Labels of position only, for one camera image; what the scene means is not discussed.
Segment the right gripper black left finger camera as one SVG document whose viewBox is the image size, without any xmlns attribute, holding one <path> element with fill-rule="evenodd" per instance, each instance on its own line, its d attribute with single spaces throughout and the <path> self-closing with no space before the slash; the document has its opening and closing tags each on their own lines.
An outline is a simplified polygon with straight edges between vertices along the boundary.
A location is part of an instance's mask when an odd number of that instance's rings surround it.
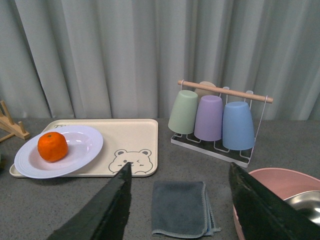
<svg viewBox="0 0 320 240">
<path fill-rule="evenodd" d="M 121 240 L 130 215 L 132 170 L 120 171 L 49 240 Z"/>
</svg>

